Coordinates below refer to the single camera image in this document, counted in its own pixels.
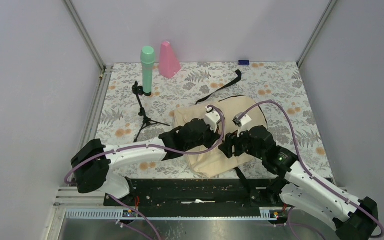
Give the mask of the beige canvas backpack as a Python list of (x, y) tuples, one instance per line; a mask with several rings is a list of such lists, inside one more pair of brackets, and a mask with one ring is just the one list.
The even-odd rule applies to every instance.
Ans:
[(224, 115), (224, 121), (216, 124), (218, 129), (213, 132), (208, 130), (202, 138), (204, 144), (212, 147), (219, 139), (221, 143), (214, 148), (204, 145), (198, 146), (199, 155), (186, 155), (190, 170), (201, 177), (213, 178), (230, 170), (235, 170), (240, 182), (248, 193), (251, 187), (239, 166), (252, 160), (250, 155), (246, 155), (239, 147), (237, 131), (240, 129), (249, 130), (255, 126), (267, 126), (267, 120), (260, 107), (252, 109), (246, 116), (241, 118), (241, 122), (235, 124), (237, 116), (242, 111), (250, 108), (256, 102), (247, 96), (231, 96), (223, 100), (214, 101), (212, 105), (220, 109)]

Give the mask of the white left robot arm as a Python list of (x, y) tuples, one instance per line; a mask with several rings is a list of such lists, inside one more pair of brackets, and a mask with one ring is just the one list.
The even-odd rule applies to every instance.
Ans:
[(206, 107), (203, 118), (194, 118), (183, 126), (164, 132), (158, 137), (125, 145), (104, 145), (100, 139), (90, 140), (70, 161), (72, 169), (65, 179), (76, 185), (80, 194), (95, 191), (115, 197), (128, 206), (135, 200), (127, 177), (115, 170), (145, 162), (163, 162), (185, 155), (201, 155), (212, 151), (222, 142), (225, 116), (214, 105)]

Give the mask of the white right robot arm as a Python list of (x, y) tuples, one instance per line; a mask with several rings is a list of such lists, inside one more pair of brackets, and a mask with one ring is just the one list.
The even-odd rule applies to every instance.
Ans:
[(239, 113), (233, 123), (238, 129), (228, 133), (218, 148), (228, 158), (252, 156), (277, 176), (266, 189), (271, 205), (297, 207), (331, 227), (341, 240), (371, 238), (379, 218), (373, 199), (360, 199), (318, 175), (295, 153), (277, 145), (266, 127), (252, 126), (247, 114)]

